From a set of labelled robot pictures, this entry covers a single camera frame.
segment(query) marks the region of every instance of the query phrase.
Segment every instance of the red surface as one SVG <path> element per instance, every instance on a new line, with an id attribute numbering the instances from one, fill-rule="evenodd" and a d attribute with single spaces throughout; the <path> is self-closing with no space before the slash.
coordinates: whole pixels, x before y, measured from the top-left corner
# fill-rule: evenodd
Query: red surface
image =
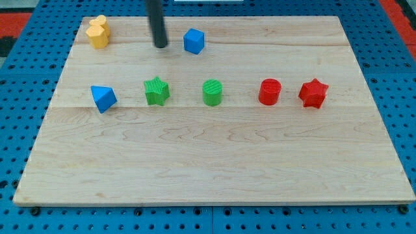
<path id="1" fill-rule="evenodd" d="M 403 14 L 402 7 L 395 0 L 380 0 L 391 22 L 407 45 L 413 58 L 416 59 L 416 31 L 411 28 L 409 19 Z"/>
<path id="2" fill-rule="evenodd" d="M 281 84 L 275 79 L 265 79 L 260 86 L 259 101 L 264 105 L 274 105 L 278 102 Z"/>
<path id="3" fill-rule="evenodd" d="M 318 79 L 304 83 L 299 92 L 299 98 L 304 101 L 304 107 L 320 108 L 326 97 L 328 85 L 322 84 Z"/>
<path id="4" fill-rule="evenodd" d="M 18 38 L 32 13 L 0 13 L 0 38 Z"/>

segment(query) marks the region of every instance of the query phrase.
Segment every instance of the green cylinder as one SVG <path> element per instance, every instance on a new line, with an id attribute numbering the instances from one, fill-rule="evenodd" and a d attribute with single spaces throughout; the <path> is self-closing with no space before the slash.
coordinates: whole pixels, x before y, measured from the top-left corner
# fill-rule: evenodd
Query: green cylinder
<path id="1" fill-rule="evenodd" d="M 202 85 L 203 102 L 214 107 L 222 101 L 222 84 L 216 79 L 209 79 Z"/>

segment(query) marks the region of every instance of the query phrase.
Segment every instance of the wooden board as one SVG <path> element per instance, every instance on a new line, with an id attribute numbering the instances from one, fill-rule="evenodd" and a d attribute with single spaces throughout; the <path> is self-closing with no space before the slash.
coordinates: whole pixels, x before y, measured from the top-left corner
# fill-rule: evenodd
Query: wooden board
<path id="1" fill-rule="evenodd" d="M 92 49 L 85 18 L 14 201 L 21 206 L 345 205 L 415 200 L 337 17 L 167 18 L 170 45 L 152 46 L 146 18 L 109 18 Z M 195 27 L 200 55 L 183 50 Z M 170 85 L 147 106 L 143 81 Z M 257 100 L 278 78 L 277 105 Z M 329 84 L 321 109 L 302 83 Z M 224 85 L 217 107 L 202 83 Z M 91 85 L 118 102 L 99 114 Z"/>

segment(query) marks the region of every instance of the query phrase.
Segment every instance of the blue pegboard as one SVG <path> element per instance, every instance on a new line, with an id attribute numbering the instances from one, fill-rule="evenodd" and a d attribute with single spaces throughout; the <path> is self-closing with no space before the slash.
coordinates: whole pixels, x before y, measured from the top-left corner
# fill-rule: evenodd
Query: blue pegboard
<path id="1" fill-rule="evenodd" d="M 416 65 L 379 2 L 245 0 L 174 5 L 167 16 L 339 16 L 404 169 L 416 188 Z M 12 203 L 83 16 L 143 16 L 141 0 L 41 0 L 0 70 L 2 233 L 414 233 L 408 207 L 20 208 Z"/>

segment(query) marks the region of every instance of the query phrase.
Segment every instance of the toy block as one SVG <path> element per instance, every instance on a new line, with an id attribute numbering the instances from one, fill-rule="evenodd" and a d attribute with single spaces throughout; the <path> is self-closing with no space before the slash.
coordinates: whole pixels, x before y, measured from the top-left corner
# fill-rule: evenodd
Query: toy block
<path id="1" fill-rule="evenodd" d="M 107 46 L 109 38 L 105 34 L 105 30 L 101 26 L 93 25 L 86 30 L 86 35 L 90 41 L 90 45 L 94 49 L 101 49 Z"/>
<path id="2" fill-rule="evenodd" d="M 304 102 L 304 107 L 320 108 L 326 97 L 327 84 L 322 84 L 318 79 L 304 83 L 299 92 L 299 98 Z"/>
<path id="3" fill-rule="evenodd" d="M 150 81 L 144 81 L 144 88 L 148 105 L 164 105 L 164 101 L 170 97 L 168 83 L 155 77 Z"/>
<path id="4" fill-rule="evenodd" d="M 279 81 L 272 78 L 265 79 L 260 86 L 259 101 L 264 105 L 274 105 L 278 102 L 280 91 Z"/>
<path id="5" fill-rule="evenodd" d="M 205 46 L 205 34 L 196 29 L 189 29 L 183 36 L 183 47 L 185 51 L 199 54 Z"/>
<path id="6" fill-rule="evenodd" d="M 209 79 L 202 85 L 203 102 L 211 107 L 219 105 L 222 101 L 222 84 L 216 79 Z"/>
<path id="7" fill-rule="evenodd" d="M 101 26 L 105 30 L 105 35 L 108 37 L 110 36 L 110 27 L 107 23 L 107 18 L 103 15 L 97 16 L 95 19 L 90 20 L 91 26 Z"/>
<path id="8" fill-rule="evenodd" d="M 101 114 L 117 102 L 116 95 L 110 87 L 91 86 L 91 93 Z"/>

